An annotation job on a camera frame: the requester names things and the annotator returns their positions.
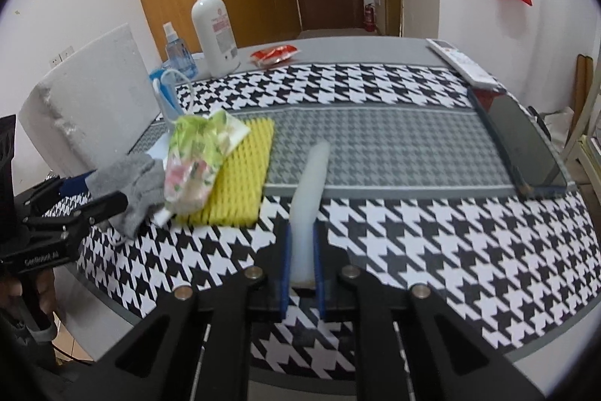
bottle label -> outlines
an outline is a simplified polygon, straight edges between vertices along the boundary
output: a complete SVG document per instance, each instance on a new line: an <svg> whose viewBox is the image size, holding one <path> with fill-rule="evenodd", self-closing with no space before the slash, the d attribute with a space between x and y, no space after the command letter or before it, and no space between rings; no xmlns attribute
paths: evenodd
<svg viewBox="0 0 601 401"><path fill-rule="evenodd" d="M221 53L226 53L232 49L232 46L236 46L234 32L231 30L230 18L227 14L222 14L213 20L213 31Z"/></svg>

table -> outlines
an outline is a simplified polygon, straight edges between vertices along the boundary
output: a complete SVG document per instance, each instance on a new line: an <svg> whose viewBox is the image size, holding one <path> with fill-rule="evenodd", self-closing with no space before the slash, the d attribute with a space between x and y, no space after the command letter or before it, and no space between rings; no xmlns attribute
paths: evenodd
<svg viewBox="0 0 601 401"><path fill-rule="evenodd" d="M95 357L174 287L218 287L224 274L250 265L273 240L275 218L287 217L307 150L326 138L332 154L319 219L330 242L387 284L435 287L548 393L601 317L601 254L573 182L565 197L521 203L464 83L422 40L294 44L302 53L292 65L266 73L245 65L244 73L199 82L193 102L199 113L223 107L241 119L275 120L257 226L148 223L118 250L94 230L77 265L57 274L67 328ZM178 95L190 99L185 86ZM133 150L148 149L163 131L158 118ZM78 297L93 304L85 321L112 335L104 345L101 332L82 324L82 308L71 311ZM311 299L292 295L282 324L253 329L251 378L352 394L350 328L320 322Z"/></svg>

styrofoam block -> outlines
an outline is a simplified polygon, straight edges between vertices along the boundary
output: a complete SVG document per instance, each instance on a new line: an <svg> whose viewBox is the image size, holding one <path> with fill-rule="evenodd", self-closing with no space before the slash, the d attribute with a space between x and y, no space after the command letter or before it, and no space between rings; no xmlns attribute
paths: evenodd
<svg viewBox="0 0 601 401"><path fill-rule="evenodd" d="M124 24L48 72L19 121L50 168L71 177L126 155L158 113L148 72Z"/></svg>

black and white houndstooth pattern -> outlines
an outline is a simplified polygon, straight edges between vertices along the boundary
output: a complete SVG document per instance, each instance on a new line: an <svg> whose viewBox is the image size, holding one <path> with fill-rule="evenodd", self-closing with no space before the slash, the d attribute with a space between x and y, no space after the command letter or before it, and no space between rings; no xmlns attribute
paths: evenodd
<svg viewBox="0 0 601 401"><path fill-rule="evenodd" d="M467 85L451 70L408 65L289 65L193 85L195 114L299 103L472 107ZM188 86L178 86L177 95L181 106L187 108L191 99Z"/></svg>
<svg viewBox="0 0 601 401"><path fill-rule="evenodd" d="M68 212L74 202L61 206L55 213ZM286 219L289 206L289 198L264 198L252 229L147 222L136 241L116 249L95 228L77 267L143 317L180 284L219 286L251 265L256 251L274 241L274 221ZM326 199L319 219L328 223L330 243L355 264L392 286L429 283L502 352L561 325L601 287L601 254L577 192L525 202ZM253 328L252 362L277 372L352 379L351 329L321 322L312 300L292 294L283 323Z"/></svg>

human hand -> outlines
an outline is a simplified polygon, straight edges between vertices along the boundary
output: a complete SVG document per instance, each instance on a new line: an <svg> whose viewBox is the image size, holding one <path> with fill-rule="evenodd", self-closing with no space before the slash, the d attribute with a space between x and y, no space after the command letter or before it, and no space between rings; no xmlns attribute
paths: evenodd
<svg viewBox="0 0 601 401"><path fill-rule="evenodd" d="M35 288L40 298L40 310L47 315L56 308L56 292L54 289L54 271L46 269L35 278ZM0 308L7 310L13 317L20 319L14 307L14 298L23 293L23 288L18 279L5 275L0 278Z"/></svg>

